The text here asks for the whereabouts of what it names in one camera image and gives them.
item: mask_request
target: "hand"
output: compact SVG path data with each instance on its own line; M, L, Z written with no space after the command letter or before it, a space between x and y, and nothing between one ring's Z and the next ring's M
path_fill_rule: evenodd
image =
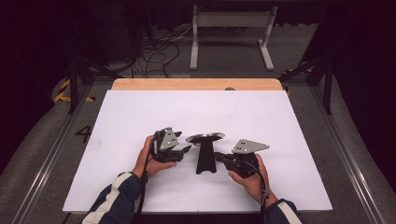
M264 163L262 162L262 157L256 154L256 158L257 161L259 162L260 173L262 173L262 177L264 178L265 181L265 188L270 194L269 198L265 200L265 207L268 207L269 205L277 201L277 197L270 189L268 173L267 173L267 169L264 166ZM256 202L258 203L260 202L262 196L262 183L260 181L260 177L258 174L255 174L245 179L234 171L229 171L228 175L233 179L233 181L242 185L245 188L247 194L250 195L254 200L256 200Z
M150 144L151 144L151 141L153 140L153 138L154 138L154 136L149 136L146 138L145 145L143 146L142 150L140 150L139 156L137 157L136 165L135 165L134 169L132 170L132 172L135 175L137 175L139 177L139 179L141 178L141 176L143 174L146 157L149 153L149 147L150 147ZM152 176L156 175L158 172L160 172L161 170L169 169L176 165L177 164L174 161L166 162L166 163L161 163L161 162L155 161L154 159L152 159L151 154L150 154L148 157L148 167L147 167L148 177L152 177Z

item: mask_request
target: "metal bracket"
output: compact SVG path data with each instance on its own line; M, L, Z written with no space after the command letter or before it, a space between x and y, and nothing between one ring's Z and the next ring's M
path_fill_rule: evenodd
M165 151L168 148L173 148L179 144L179 141L173 132L172 128L166 128L165 130L165 136L163 137L163 141L161 142L160 148L158 148L159 151ZM157 150L157 141L154 143L154 149Z
M246 139L241 139L239 142L233 147L232 152L236 154L248 154L255 151L260 151L269 148L270 146L262 143L257 143L253 141L249 141Z

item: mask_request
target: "sleeve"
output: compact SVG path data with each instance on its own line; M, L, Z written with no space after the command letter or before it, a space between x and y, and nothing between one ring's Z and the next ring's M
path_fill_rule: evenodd
M139 178L130 172L122 173L113 184L102 190L80 223L129 223L134 212L134 200L139 196Z
M307 222L297 215L294 203L281 199L265 209L265 223L306 224Z

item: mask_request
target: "mechanical part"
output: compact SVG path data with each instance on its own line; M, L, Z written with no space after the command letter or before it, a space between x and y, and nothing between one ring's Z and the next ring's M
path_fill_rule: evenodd
M203 171L210 171L214 174L217 171L213 142L222 139L224 136L224 133L201 133L186 139L186 142L201 144L196 174Z
M268 145L241 139L233 148L233 154L215 152L215 160L223 162L227 170L236 172L242 178L248 178L260 172L254 152L267 148Z
M184 147L181 150L172 150L179 144L178 137L181 132L174 133L172 128L164 128L155 132L154 139L150 146L151 156L159 162L181 161L191 146Z

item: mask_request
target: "white board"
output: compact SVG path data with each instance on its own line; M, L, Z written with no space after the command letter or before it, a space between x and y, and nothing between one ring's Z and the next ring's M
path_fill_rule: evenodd
M65 212L86 212L119 173L131 171L147 136L165 127L198 133L224 133L215 151L231 153L244 138L264 143L260 151L271 189L293 201L299 211L331 210L303 133L284 91L108 91L85 149ZM152 177L144 213L246 213L259 205L227 175L195 173L199 146L192 146L177 167Z

